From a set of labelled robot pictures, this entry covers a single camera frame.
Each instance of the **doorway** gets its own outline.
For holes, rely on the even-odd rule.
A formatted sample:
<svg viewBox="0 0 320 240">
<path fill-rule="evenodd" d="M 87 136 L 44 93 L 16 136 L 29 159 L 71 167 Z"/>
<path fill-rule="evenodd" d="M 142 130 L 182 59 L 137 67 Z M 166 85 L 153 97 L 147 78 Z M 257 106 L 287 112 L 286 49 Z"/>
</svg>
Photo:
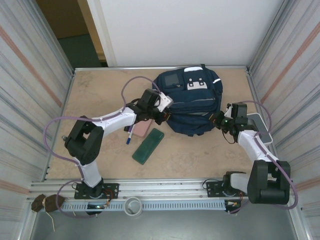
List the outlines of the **doorway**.
<svg viewBox="0 0 320 240">
<path fill-rule="evenodd" d="M 73 69 L 107 67 L 86 0 L 36 0 Z"/>
</svg>

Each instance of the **black mounting plate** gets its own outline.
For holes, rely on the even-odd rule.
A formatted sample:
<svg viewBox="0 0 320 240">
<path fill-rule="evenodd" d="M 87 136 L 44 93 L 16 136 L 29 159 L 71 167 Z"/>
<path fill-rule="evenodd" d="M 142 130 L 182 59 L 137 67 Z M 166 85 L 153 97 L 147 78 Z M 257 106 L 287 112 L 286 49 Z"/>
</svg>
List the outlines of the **black mounting plate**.
<svg viewBox="0 0 320 240">
<path fill-rule="evenodd" d="M 97 198 L 92 198 L 84 191 L 85 185 L 83 183 L 78 183 L 75 187 L 74 199 L 109 199 L 109 194 L 106 195 L 104 192 Z M 112 199 L 117 199 L 119 194 L 119 183 L 104 183 L 104 189 L 111 190 L 113 193 Z"/>
<path fill-rule="evenodd" d="M 223 181 L 207 181 L 206 193 L 208 198 L 240 197 L 240 193 L 243 197 L 247 196 L 246 193 L 238 189 L 229 189 L 228 192 L 225 192 L 223 183 Z"/>
</svg>

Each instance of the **orange stripe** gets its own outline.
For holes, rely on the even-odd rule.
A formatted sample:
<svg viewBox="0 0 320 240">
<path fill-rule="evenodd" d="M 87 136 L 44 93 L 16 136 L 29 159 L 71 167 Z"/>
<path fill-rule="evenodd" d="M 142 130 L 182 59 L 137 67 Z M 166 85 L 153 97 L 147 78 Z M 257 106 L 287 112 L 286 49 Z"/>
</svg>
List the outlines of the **orange stripe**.
<svg viewBox="0 0 320 240">
<path fill-rule="evenodd" d="M 279 82 L 284 78 L 284 76 L 288 73 L 290 68 L 293 66 L 293 64 L 297 61 L 297 59 L 304 53 L 304 51 L 309 47 L 309 45 L 312 43 L 312 41 L 316 38 L 318 33 L 320 32 L 320 22 L 315 26 L 315 28 L 312 30 L 312 32 L 309 34 L 309 36 L 304 40 L 301 47 L 298 49 L 296 54 L 293 56 L 291 61 L 288 63 L 288 65 L 282 70 L 280 75 L 276 78 L 274 83 L 271 85 L 270 89 L 266 92 L 266 94 L 261 99 L 261 103 L 263 104 L 266 99 L 269 97 L 271 92 L 277 87 Z"/>
<path fill-rule="evenodd" d="M 24 195 L 29 194 L 29 189 L 24 188 L 22 186 L 18 186 L 8 181 L 3 181 L 3 180 L 0 180 L 0 189 L 8 190 L 18 194 L 24 194 Z"/>
<path fill-rule="evenodd" d="M 320 186 L 320 176 L 312 178 L 308 181 L 297 184 L 295 187 L 298 191 L 310 189 L 316 186 Z"/>
<path fill-rule="evenodd" d="M 39 73 L 36 71 L 34 66 L 29 62 L 29 60 L 24 56 L 24 54 L 19 50 L 17 45 L 12 41 L 9 35 L 5 32 L 5 30 L 0 26 L 0 36 L 2 39 L 8 44 L 8 46 L 12 49 L 12 51 L 17 55 L 17 57 L 21 60 L 21 62 L 25 65 L 25 67 L 32 73 L 32 75 L 39 81 L 42 87 L 47 91 L 47 93 L 53 98 L 53 100 L 58 104 L 59 107 L 62 106 L 62 102 L 59 98 L 54 94 L 54 92 L 50 89 L 50 87 L 45 83 Z"/>
</svg>

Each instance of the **white wall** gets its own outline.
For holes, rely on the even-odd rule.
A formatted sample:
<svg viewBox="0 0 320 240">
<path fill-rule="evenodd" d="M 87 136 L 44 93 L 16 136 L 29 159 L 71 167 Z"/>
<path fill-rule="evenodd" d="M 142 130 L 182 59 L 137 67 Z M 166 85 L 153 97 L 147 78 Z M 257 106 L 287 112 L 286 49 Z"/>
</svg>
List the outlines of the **white wall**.
<svg viewBox="0 0 320 240">
<path fill-rule="evenodd" d="M 283 0 L 88 0 L 109 66 L 248 65 Z"/>
</svg>

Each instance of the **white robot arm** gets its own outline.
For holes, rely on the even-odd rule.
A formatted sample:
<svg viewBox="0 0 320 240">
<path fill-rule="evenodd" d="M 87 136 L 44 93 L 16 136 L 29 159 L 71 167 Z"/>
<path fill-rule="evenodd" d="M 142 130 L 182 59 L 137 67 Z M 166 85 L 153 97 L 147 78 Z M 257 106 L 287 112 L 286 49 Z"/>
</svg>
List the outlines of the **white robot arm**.
<svg viewBox="0 0 320 240">
<path fill-rule="evenodd" d="M 288 177 L 290 177 L 290 165 L 286 161 L 279 161 L 263 144 L 255 123 L 247 118 L 247 105 L 228 104 L 226 113 L 217 112 L 210 117 L 210 120 L 224 134 L 229 132 L 234 142 L 243 147 L 253 163 L 250 176 L 243 172 L 227 172 L 223 176 L 224 190 L 226 192 L 241 190 L 254 204 L 287 204 L 290 197 L 290 183 L 273 161 Z"/>
<path fill-rule="evenodd" d="M 125 108 L 118 111 L 92 118 L 95 121 L 78 120 L 74 124 L 69 136 L 64 140 L 64 146 L 78 162 L 83 175 L 82 181 L 85 184 L 85 191 L 92 198 L 98 198 L 103 187 L 103 179 L 96 162 L 102 139 L 118 129 L 140 121 L 154 119 L 160 125 L 169 118 L 170 114 L 167 112 L 167 108 L 172 103 L 172 99 L 163 92 L 158 93 L 147 89 L 142 97 L 137 99 L 137 103 L 130 102 Z"/>
</svg>

